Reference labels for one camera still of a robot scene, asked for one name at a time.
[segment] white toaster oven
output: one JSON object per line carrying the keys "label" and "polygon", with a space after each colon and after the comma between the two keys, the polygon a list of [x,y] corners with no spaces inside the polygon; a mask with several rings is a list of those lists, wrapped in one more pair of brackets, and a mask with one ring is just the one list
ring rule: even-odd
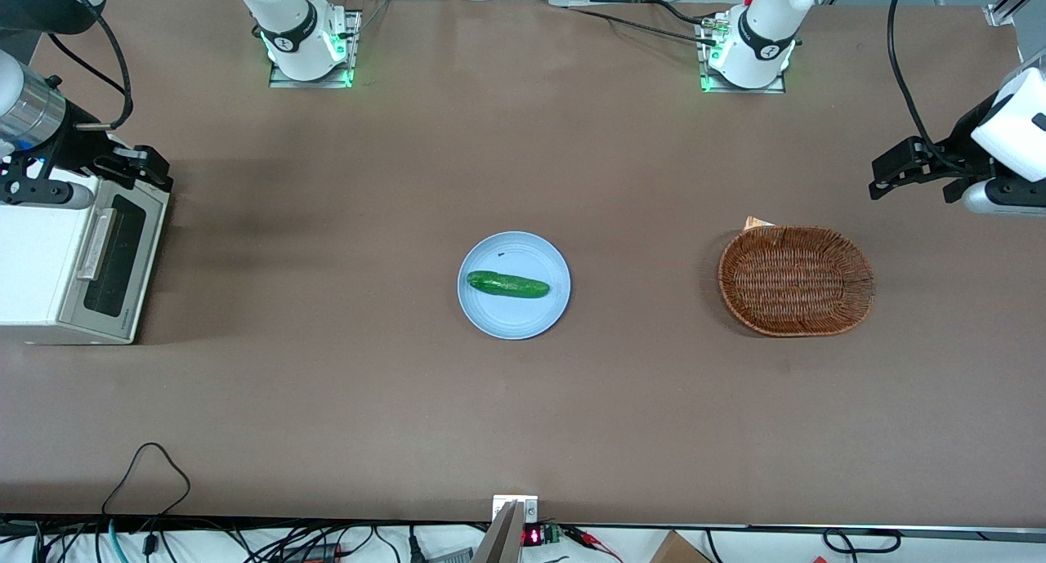
{"label": "white toaster oven", "polygon": [[85,209],[0,205],[0,340],[134,341],[168,195],[143,181],[54,170],[94,194]]}

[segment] wicker basket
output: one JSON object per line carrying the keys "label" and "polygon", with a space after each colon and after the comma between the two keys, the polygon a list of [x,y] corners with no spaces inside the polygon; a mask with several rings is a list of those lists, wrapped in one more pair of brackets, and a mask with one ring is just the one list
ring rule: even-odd
{"label": "wicker basket", "polygon": [[860,324],[876,284],[857,245],[827,228],[764,226],[737,234],[720,260],[730,312],[767,336],[831,336]]}

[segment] light blue plate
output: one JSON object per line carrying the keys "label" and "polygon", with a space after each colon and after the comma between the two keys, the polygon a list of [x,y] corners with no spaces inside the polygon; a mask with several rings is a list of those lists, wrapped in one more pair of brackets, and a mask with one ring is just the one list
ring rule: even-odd
{"label": "light blue plate", "polygon": [[[474,271],[494,271],[538,279],[548,295],[523,299],[483,293],[469,285]],[[482,240],[464,257],[458,272],[458,301],[476,328],[505,340],[522,340],[547,331],[570,299],[570,270],[552,243],[530,232],[501,232]]]}

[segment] black logo band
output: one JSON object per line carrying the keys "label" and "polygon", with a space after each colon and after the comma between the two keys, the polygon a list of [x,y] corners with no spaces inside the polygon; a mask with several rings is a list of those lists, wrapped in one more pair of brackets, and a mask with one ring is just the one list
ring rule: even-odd
{"label": "black logo band", "polygon": [[305,2],[305,4],[309,5],[309,13],[305,19],[293,30],[276,33],[276,31],[269,31],[262,28],[262,33],[268,39],[269,44],[276,47],[276,50],[280,52],[297,52],[301,41],[309,38],[313,33],[313,30],[316,29],[316,5],[313,5],[312,2]]}
{"label": "black logo band", "polygon": [[774,58],[777,58],[782,50],[792,44],[792,39],[795,38],[795,35],[792,35],[787,39],[774,42],[772,39],[760,37],[755,31],[752,31],[751,26],[748,25],[747,9],[741,13],[741,18],[737,20],[737,31],[741,35],[741,39],[745,41],[745,44],[752,47],[755,58],[758,58],[759,61],[773,61]]}

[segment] cucumber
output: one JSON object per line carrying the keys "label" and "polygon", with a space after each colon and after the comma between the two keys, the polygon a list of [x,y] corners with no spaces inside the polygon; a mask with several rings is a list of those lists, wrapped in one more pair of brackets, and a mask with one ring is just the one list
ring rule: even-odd
{"label": "cucumber", "polygon": [[537,299],[548,294],[548,284],[494,271],[474,271],[467,277],[469,285],[491,295]]}

